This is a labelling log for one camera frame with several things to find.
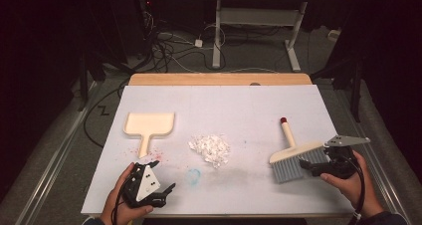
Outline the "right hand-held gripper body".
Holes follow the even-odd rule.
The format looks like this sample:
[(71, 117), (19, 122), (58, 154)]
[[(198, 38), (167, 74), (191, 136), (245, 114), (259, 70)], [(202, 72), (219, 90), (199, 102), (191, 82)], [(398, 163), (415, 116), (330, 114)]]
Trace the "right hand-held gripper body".
[(369, 142), (368, 137), (335, 135), (323, 146), (323, 152), (328, 156), (329, 162), (320, 164), (316, 175), (328, 173), (341, 179), (349, 178), (359, 168), (351, 147)]

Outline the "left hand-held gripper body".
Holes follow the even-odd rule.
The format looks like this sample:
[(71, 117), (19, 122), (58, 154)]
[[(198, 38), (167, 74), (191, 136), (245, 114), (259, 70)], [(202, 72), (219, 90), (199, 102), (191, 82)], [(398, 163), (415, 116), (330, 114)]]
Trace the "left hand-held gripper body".
[(138, 208), (146, 205), (163, 207), (166, 202), (156, 195), (160, 183), (152, 168), (147, 164), (136, 163), (122, 186), (122, 198), (129, 208)]

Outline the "cream brush with grey bristles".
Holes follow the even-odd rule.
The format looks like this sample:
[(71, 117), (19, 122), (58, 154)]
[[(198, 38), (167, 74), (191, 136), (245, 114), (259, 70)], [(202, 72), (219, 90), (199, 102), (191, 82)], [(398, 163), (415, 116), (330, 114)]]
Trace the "cream brush with grey bristles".
[(280, 122), (288, 147), (270, 156), (270, 164), (278, 183), (286, 183), (304, 177), (303, 169), (300, 165), (301, 159), (314, 163), (327, 162), (321, 141), (311, 141), (297, 145), (287, 119), (282, 117)]

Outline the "cream plastic dustpan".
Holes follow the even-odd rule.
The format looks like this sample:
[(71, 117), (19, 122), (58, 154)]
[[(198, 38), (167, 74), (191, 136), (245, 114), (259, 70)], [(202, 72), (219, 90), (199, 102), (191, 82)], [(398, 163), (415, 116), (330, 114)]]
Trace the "cream plastic dustpan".
[(155, 136), (165, 136), (174, 127), (174, 112), (165, 113), (134, 113), (130, 112), (123, 127), (123, 131), (130, 136), (140, 136), (138, 157), (147, 156), (149, 142)]

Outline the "pile of white paper scraps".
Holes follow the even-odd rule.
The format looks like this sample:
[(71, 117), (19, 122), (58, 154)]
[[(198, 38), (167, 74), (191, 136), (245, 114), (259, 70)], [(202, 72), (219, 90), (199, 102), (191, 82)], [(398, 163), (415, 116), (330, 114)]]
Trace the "pile of white paper scraps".
[(228, 163), (230, 145), (219, 135), (193, 136), (188, 146), (214, 168)]

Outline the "person's right hand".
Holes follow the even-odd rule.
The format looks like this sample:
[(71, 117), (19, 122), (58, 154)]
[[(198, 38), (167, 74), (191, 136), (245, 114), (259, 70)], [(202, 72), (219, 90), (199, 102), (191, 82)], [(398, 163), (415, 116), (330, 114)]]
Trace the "person's right hand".
[(361, 195), (364, 195), (364, 201), (360, 210), (360, 214), (363, 218), (369, 218), (380, 212), (383, 212), (384, 208), (382, 207), (381, 203), (378, 201), (378, 198), (376, 196), (365, 159), (357, 151), (355, 151), (353, 154), (356, 157), (357, 162), (360, 165), (361, 172), (363, 174), (363, 180), (365, 185), (364, 192), (361, 188), (361, 180), (358, 173), (351, 175), (347, 179), (341, 179), (328, 173), (322, 173), (320, 175), (320, 178), (324, 182), (337, 188), (340, 193), (343, 194), (350, 201), (354, 209), (358, 208), (359, 198)]

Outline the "person's left hand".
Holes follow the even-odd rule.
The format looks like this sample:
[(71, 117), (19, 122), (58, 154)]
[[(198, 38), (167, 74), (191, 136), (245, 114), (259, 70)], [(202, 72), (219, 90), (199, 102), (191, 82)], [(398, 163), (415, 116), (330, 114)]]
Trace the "person's left hand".
[(153, 211), (153, 207), (150, 205), (139, 208), (129, 208), (118, 196), (123, 183), (128, 178), (133, 168), (134, 163), (132, 162), (120, 175), (114, 188), (110, 191), (106, 199), (103, 212), (100, 216), (106, 225), (127, 225), (130, 221), (148, 215)]

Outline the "black stand leg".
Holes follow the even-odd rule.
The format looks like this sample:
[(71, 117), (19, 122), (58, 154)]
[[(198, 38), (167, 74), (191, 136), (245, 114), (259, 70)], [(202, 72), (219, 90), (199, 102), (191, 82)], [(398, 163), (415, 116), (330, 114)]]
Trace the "black stand leg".
[(335, 90), (350, 89), (349, 108), (356, 122), (360, 122), (358, 107), (361, 78), (361, 62), (353, 59), (345, 59), (337, 63), (328, 64), (324, 69), (311, 74), (312, 81), (316, 79), (331, 79), (331, 84)]
[(79, 112), (85, 107), (89, 99), (88, 75), (91, 75), (95, 82), (103, 82), (106, 73), (103, 69), (101, 55), (98, 52), (82, 52), (79, 57), (80, 69), (80, 95), (81, 102)]

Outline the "white table cover sheet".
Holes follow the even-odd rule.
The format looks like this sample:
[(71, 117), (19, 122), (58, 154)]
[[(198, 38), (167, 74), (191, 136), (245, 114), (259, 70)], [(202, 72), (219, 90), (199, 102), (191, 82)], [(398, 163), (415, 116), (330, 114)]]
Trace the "white table cover sheet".
[[(325, 142), (336, 134), (317, 87), (128, 86), (124, 89), (82, 211), (103, 210), (124, 169), (137, 161), (138, 136), (123, 131), (129, 113), (175, 113), (171, 134), (151, 141), (142, 162), (159, 160), (153, 171), (162, 187), (176, 186), (154, 216), (330, 216), (349, 214), (350, 203), (315, 177), (279, 184), (270, 156), (285, 148), (280, 119), (297, 144)], [(219, 135), (229, 145), (228, 163), (214, 168), (188, 142)]]

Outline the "wooden table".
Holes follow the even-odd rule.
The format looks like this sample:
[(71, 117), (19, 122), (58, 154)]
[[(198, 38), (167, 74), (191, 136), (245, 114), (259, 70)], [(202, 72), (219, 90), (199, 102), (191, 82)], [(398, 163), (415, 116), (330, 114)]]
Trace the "wooden table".
[(306, 74), (175, 73), (134, 74), (130, 86), (293, 86), (311, 85)]

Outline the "white metal desk frame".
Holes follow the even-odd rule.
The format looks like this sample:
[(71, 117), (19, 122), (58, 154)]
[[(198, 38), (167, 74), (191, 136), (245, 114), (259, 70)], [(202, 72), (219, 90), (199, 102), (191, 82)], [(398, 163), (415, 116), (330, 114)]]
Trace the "white metal desk frame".
[(290, 60), (292, 70), (300, 72), (295, 43), (299, 34), (308, 3), (302, 2), (298, 9), (254, 9), (224, 7), (221, 1), (216, 1), (215, 36), (213, 44), (212, 67), (221, 68), (221, 47), (225, 40), (225, 33), (221, 25), (253, 25), (253, 26), (292, 26), (292, 37), (285, 41), (285, 49)]

